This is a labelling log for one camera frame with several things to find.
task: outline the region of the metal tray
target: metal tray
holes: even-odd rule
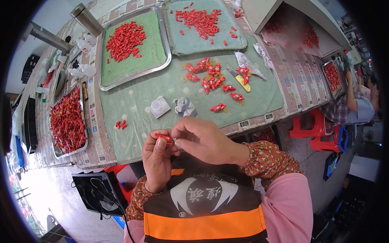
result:
[[[84,151],[86,149],[86,147],[88,146],[88,133],[86,132],[86,125],[85,125],[84,105],[83,105],[83,102],[82,102],[83,99],[82,99],[82,86],[81,86],[81,84],[76,83],[75,86],[71,90],[69,90],[69,92],[66,93],[64,96],[68,96],[70,93],[74,92],[76,87],[78,87],[80,89],[80,100],[79,100],[79,102],[80,102],[80,105],[81,105],[81,118],[82,118],[82,122],[84,123],[84,134],[85,134],[85,137],[86,137],[85,144],[84,144],[84,146],[82,146],[81,148],[79,148],[77,150],[74,150],[74,151],[72,151],[70,153],[64,154],[62,150],[60,150],[57,146],[54,146],[55,141],[53,139],[53,132],[50,130],[50,132],[51,132],[51,147],[53,148],[54,156],[57,159],[62,159],[62,158],[67,157],[69,155],[72,155],[72,154]],[[62,100],[63,100],[63,97],[60,100],[58,100],[55,103],[54,106],[56,106]]]
[[[139,16],[139,15],[145,14],[147,12],[151,12],[151,11],[156,11],[157,12],[157,17],[158,17],[158,20],[159,20],[159,32],[161,33],[162,44],[163,44],[163,47],[165,49],[165,55],[166,55],[165,63],[162,64],[159,67],[151,68],[151,69],[145,70],[143,72],[131,75],[129,77],[125,77],[122,80],[117,81],[116,83],[110,84],[108,86],[103,86],[103,84],[101,83],[101,77],[102,77],[102,74],[103,74],[102,73],[103,72],[103,56],[104,56],[104,51],[106,51],[106,49],[105,49],[105,42],[104,42],[104,40],[105,40],[105,31],[109,27],[115,26],[115,25],[120,24],[120,23],[122,23],[122,22],[124,22],[126,20],[129,20],[129,19],[131,19],[133,17]],[[100,61],[100,76],[99,76],[98,86],[103,91],[110,90],[112,88],[115,88],[116,86],[124,84],[124,83],[126,83],[128,81],[131,81],[133,79],[139,78],[141,76],[147,75],[149,73],[153,73],[153,72],[162,70],[162,69],[166,68],[169,65],[169,63],[172,61],[172,53],[170,52],[168,35],[167,35],[167,32],[166,32],[165,22],[163,20],[163,13],[162,13],[161,8],[159,8],[159,7],[155,7],[155,6],[147,7],[145,9],[141,9],[141,10],[138,10],[136,12],[132,12],[132,13],[123,15],[122,17],[113,20],[112,22],[110,22],[104,28],[103,34],[102,34],[102,42],[104,42],[104,43],[102,43],[101,54],[100,54],[100,58],[99,58],[99,61]]]
[[[332,90],[331,90],[331,85],[330,85],[330,83],[329,83],[327,74],[326,74],[326,72],[324,71],[324,67],[325,67],[326,65],[328,65],[329,63],[334,63],[335,68],[336,68],[337,71],[338,71],[338,78],[339,78],[340,84],[339,84],[338,89],[335,90],[335,91],[332,91]],[[330,91],[330,93],[331,93],[332,98],[334,98],[334,99],[338,98],[341,94],[343,94],[343,93],[345,92],[345,89],[343,88],[343,86],[344,86],[344,80],[343,80],[343,78],[342,78],[342,76],[341,76],[341,74],[340,74],[340,73],[342,72],[342,70],[339,68],[338,64],[337,64],[335,61],[333,61],[333,60],[326,62],[326,63],[322,66],[322,70],[323,70],[324,76],[326,77],[328,89],[329,89],[329,91]]]

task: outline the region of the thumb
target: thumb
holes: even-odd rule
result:
[[[198,143],[179,138],[175,141],[174,144],[177,146],[177,148],[185,150],[185,152],[193,155],[194,157],[202,161],[204,161],[204,158],[206,158],[206,148]]]
[[[155,143],[154,150],[152,152],[152,157],[153,159],[162,159],[162,155],[166,150],[166,144],[167,141],[163,138],[157,139],[157,142]]]

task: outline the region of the workbench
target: workbench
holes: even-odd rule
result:
[[[161,5],[158,0],[132,0],[117,6],[115,9],[105,10],[104,8],[107,7],[104,7],[105,5],[103,2],[104,0],[94,0],[86,6],[92,13],[97,13],[95,14],[95,17],[103,26],[123,14],[151,5]],[[224,0],[224,3],[228,8],[232,7],[230,1]],[[238,134],[260,130],[281,119],[316,108],[330,100],[331,95],[321,69],[323,62],[319,57],[301,54],[278,46],[266,45],[261,36],[253,33],[246,18],[239,18],[237,19],[237,22],[243,32],[256,38],[257,42],[267,52],[268,57],[273,61],[276,69],[275,76],[284,100],[284,107],[259,117],[243,120],[236,124],[223,127],[221,128],[221,131],[224,134],[233,137]],[[62,39],[65,39],[68,35],[72,36],[71,44],[74,44],[75,39],[78,39],[81,36],[82,31],[81,26],[74,19],[71,19],[57,35]],[[92,47],[92,51],[87,54],[82,54],[78,58],[78,61],[83,64],[88,63],[94,65],[98,69],[100,66],[98,63],[100,51],[98,48],[99,45],[101,45],[101,41],[100,35],[97,38],[97,44]],[[23,91],[20,105],[26,105],[28,96],[35,97],[35,89],[39,81],[38,71],[42,65],[42,61],[45,58],[50,58],[54,51],[55,48],[48,47],[39,59],[36,68],[33,70],[27,86]],[[98,75],[99,70],[94,77],[88,78],[87,76],[84,76],[79,80],[79,83],[84,81],[87,82],[89,96],[89,99],[84,102],[85,122],[89,141],[87,149],[83,152],[70,155],[60,160],[57,160],[54,157],[51,147],[49,113],[50,106],[55,102],[55,98],[52,95],[55,82],[51,81],[49,84],[50,94],[46,97],[45,103],[40,99],[37,99],[36,126],[38,146],[36,152],[29,155],[29,161],[32,168],[58,167],[75,164],[78,168],[90,169],[133,163],[141,160],[140,157],[129,157],[127,160],[123,161],[116,160],[103,119],[99,86],[97,82]],[[62,94],[70,89],[71,77],[69,78],[70,79],[64,85]]]

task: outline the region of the light blue shirt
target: light blue shirt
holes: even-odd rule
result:
[[[346,119],[346,124],[366,123],[374,117],[374,108],[367,98],[357,99],[357,105],[358,112],[351,110]]]

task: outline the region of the black and orange apron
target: black and orange apron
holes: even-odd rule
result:
[[[172,170],[172,175],[168,189],[144,203],[146,242],[267,242],[261,194],[237,167]]]

